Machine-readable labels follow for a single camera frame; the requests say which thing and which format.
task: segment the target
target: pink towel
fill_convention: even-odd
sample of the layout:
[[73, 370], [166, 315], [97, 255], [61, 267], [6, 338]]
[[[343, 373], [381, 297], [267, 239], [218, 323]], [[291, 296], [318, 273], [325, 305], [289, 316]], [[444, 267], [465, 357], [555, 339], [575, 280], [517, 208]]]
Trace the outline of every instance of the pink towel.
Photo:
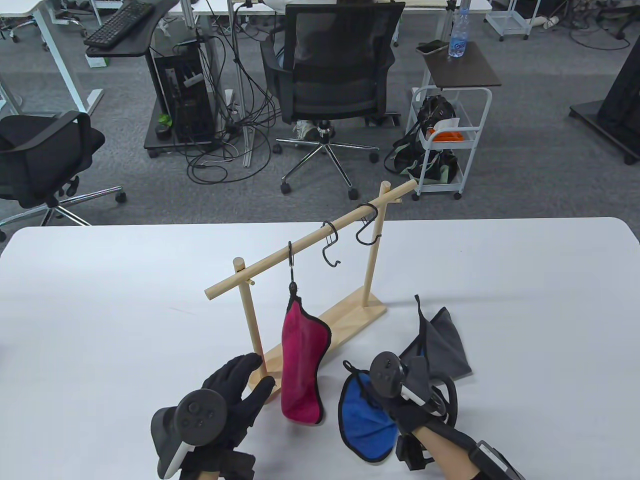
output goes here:
[[282, 413], [289, 420], [309, 425], [322, 421], [317, 373], [329, 345], [331, 329], [304, 311], [293, 289], [282, 327]]

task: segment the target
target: shoe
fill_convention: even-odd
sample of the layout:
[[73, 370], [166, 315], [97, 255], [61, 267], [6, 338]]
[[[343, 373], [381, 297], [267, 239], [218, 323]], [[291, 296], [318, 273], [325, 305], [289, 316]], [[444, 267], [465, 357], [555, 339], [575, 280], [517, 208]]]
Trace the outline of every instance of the shoe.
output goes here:
[[293, 126], [293, 131], [296, 133], [298, 140], [320, 141], [318, 129], [311, 120], [298, 120]]

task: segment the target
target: black bag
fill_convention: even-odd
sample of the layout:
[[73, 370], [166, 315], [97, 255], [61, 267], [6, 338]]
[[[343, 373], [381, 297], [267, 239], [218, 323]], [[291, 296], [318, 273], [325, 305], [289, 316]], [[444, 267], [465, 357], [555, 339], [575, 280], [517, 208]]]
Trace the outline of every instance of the black bag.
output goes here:
[[[408, 175], [419, 180], [424, 160], [424, 148], [420, 143], [419, 131], [428, 136], [429, 129], [441, 120], [454, 118], [453, 105], [442, 95], [430, 95], [422, 101], [418, 120], [411, 129], [394, 142], [392, 150], [385, 157], [385, 168], [397, 175]], [[393, 167], [388, 165], [393, 160]], [[425, 183], [451, 183], [458, 173], [458, 159], [451, 150], [431, 150], [429, 164], [424, 174]]]

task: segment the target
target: white tabletop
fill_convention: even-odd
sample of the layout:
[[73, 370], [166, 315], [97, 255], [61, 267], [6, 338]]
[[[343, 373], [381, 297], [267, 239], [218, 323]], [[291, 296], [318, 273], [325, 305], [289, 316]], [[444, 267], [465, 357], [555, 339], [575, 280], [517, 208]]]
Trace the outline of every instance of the white tabletop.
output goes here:
[[[491, 3], [488, 0], [471, 0], [471, 6], [469, 8], [470, 13], [487, 13], [492, 10]], [[209, 0], [207, 4], [207, 0], [198, 0], [195, 4], [193, 4], [193, 13], [195, 15], [212, 15], [212, 11], [214, 15], [228, 15], [227, 10], [227, 0]], [[415, 13], [428, 13], [428, 12], [442, 12], [443, 8], [434, 8], [434, 7], [405, 7], [405, 12], [415, 12]], [[182, 5], [178, 3], [174, 6], [170, 12], [172, 13], [180, 13], [182, 12]], [[241, 7], [239, 10], [243, 15], [269, 15], [273, 14], [273, 10], [266, 6], [264, 3], [256, 3], [251, 8]]]
[[[0, 257], [0, 478], [156, 478], [152, 414], [251, 350], [239, 293], [203, 290], [320, 223], [25, 228]], [[368, 249], [351, 225], [296, 255], [305, 309], [362, 284]], [[372, 291], [389, 311], [326, 358], [326, 420], [263, 409], [240, 450], [256, 480], [441, 478], [389, 458], [368, 465], [337, 427], [343, 359], [368, 367], [417, 334], [413, 295], [445, 305], [474, 375], [458, 382], [458, 426], [527, 480], [629, 480], [640, 456], [640, 246], [620, 220], [385, 222]], [[286, 262], [254, 278], [266, 349], [279, 342]]]
[[0, 0], [0, 17], [28, 17], [44, 0]]

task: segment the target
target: hand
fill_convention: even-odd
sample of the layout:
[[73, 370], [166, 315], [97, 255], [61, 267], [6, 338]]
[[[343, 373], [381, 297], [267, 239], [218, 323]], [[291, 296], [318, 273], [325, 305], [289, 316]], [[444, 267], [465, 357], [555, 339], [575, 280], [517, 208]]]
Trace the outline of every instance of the hand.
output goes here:
[[213, 442], [187, 453], [181, 465], [181, 479], [192, 477], [194, 472], [219, 472], [223, 453], [243, 441], [275, 385], [273, 377], [266, 376], [242, 400], [249, 376], [260, 365], [262, 358], [256, 353], [237, 356], [204, 381], [202, 388], [216, 391], [227, 402], [227, 423]]

